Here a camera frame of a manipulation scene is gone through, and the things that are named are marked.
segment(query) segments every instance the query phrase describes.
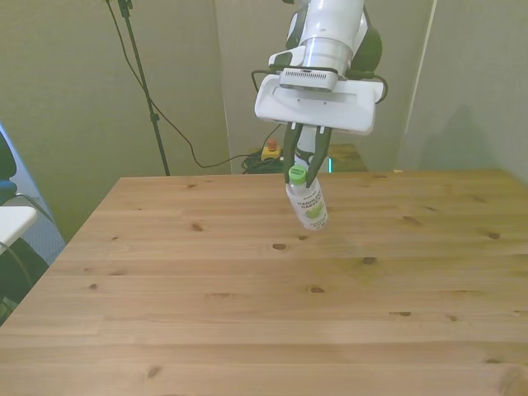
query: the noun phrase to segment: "gray wall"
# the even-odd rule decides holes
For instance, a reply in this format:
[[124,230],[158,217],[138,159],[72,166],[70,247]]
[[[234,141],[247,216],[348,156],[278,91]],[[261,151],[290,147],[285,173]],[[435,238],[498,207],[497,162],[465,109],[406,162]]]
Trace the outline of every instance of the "gray wall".
[[[204,163],[226,159],[213,0],[135,1],[132,23],[158,104]],[[0,121],[64,237],[119,177],[163,174],[144,95],[104,1],[2,2],[0,49]],[[174,174],[229,172],[228,164],[200,170],[165,124],[163,137]]]
[[439,0],[399,166],[528,182],[528,2]]
[[[260,147],[273,128],[273,124],[263,123],[254,115],[256,93],[250,73],[266,68],[270,55],[284,49],[295,7],[279,0],[215,0],[215,5],[229,147],[231,154],[246,153]],[[394,169],[432,0],[366,0],[366,5],[384,41],[379,73],[390,82],[390,96],[379,106],[371,136],[335,134],[333,142],[356,143],[371,170]],[[233,171],[240,172],[239,163],[233,165]]]

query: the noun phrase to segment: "wooden table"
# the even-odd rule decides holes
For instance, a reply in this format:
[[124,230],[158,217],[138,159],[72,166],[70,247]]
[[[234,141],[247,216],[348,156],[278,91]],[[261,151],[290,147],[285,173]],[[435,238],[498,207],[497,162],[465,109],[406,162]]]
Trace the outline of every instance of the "wooden table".
[[9,396],[528,394],[528,193],[503,172],[124,179],[0,329]]

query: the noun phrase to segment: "black cable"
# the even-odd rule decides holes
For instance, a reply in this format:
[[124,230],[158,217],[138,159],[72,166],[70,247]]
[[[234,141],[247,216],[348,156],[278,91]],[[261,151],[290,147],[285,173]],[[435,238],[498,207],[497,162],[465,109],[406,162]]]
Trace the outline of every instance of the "black cable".
[[376,102],[376,105],[379,105],[382,101],[386,99],[387,95],[389,95],[389,83],[383,77],[379,76],[374,72],[366,72],[363,70],[350,70],[346,74],[346,78],[348,78],[349,80],[374,80],[375,78],[380,80],[383,83],[384,90],[383,95]]
[[251,72],[251,80],[253,81],[253,86],[255,87],[255,90],[258,91],[260,90],[260,87],[257,85],[257,80],[255,79],[255,75],[256,74],[276,74],[274,71],[272,70],[253,70]]
[[266,147],[268,139],[280,128],[281,126],[277,126],[267,137],[266,140],[264,140],[264,144],[262,145],[262,148],[260,151],[257,151],[256,153],[251,153],[247,156],[246,160],[242,163],[242,169],[244,170],[243,174],[246,175],[248,173],[265,173],[269,172],[274,166],[278,167],[278,171],[282,172],[282,161],[279,158],[268,158],[264,161],[262,161],[262,152],[264,151],[264,148]]
[[383,85],[384,85],[384,90],[383,90],[383,95],[381,96],[381,98],[376,102],[376,105],[379,105],[382,101],[384,101],[387,96],[389,95],[389,83],[387,82],[387,80],[385,80],[383,77],[375,74],[374,75],[374,78],[377,78],[379,79]]
[[[121,48],[123,49],[123,55],[125,56],[125,61],[128,64],[129,69],[132,72],[132,74],[134,75],[134,77],[135,77],[136,81],[138,82],[139,86],[145,92],[145,88],[144,88],[143,84],[141,83],[141,80],[139,79],[138,74],[134,70],[134,67],[132,66],[132,63],[130,62],[128,53],[126,51],[125,42],[123,41],[123,35],[121,34],[121,30],[119,28],[119,25],[117,24],[116,15],[114,14],[114,10],[112,10],[112,7],[110,5],[110,0],[106,0],[106,5],[108,6],[108,9],[110,10],[110,14],[112,16],[112,20],[114,22],[115,29],[117,30],[117,35],[119,36],[119,41],[120,41],[120,44],[121,44]],[[198,165],[202,169],[207,169],[207,168],[211,168],[211,167],[219,167],[220,165],[224,165],[225,163],[230,163],[234,159],[247,158],[247,157],[249,157],[251,155],[251,154],[237,155],[235,157],[231,157],[230,159],[226,159],[225,161],[222,161],[221,163],[216,163],[214,165],[202,165],[200,163],[200,161],[198,161],[198,158],[196,158],[195,149],[194,149],[194,146],[192,145],[191,141],[183,134],[183,132],[180,131],[180,129],[176,125],[174,125],[174,123],[172,121],[169,120],[169,118],[165,114],[163,114],[163,112],[160,110],[158,105],[156,105],[156,103],[154,102],[152,97],[150,98],[150,101],[151,101],[154,109],[156,109],[158,111],[159,115],[186,141],[186,143],[189,145],[189,148],[191,149],[192,159],[194,160],[196,165]],[[277,126],[270,133],[269,136],[272,136],[279,128],[280,128],[280,125]]]

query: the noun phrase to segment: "bottle label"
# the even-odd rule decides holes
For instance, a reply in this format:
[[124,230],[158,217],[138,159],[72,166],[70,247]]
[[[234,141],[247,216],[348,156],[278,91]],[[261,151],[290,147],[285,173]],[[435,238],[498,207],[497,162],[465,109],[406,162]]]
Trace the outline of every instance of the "bottle label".
[[322,229],[328,221],[327,207],[324,203],[323,192],[317,184],[317,188],[305,197],[294,196],[290,189],[288,197],[295,209],[295,213],[303,223],[304,227],[311,230]]

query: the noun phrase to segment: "plastic bottle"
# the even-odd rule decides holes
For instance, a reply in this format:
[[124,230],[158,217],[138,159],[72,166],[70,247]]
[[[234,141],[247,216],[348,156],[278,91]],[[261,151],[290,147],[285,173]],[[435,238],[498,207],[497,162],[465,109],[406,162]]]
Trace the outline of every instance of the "plastic bottle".
[[315,179],[312,186],[308,188],[306,176],[306,169],[301,165],[292,167],[290,184],[286,185],[286,193],[303,226],[310,231],[317,231],[328,222],[327,206],[324,203],[319,181]]

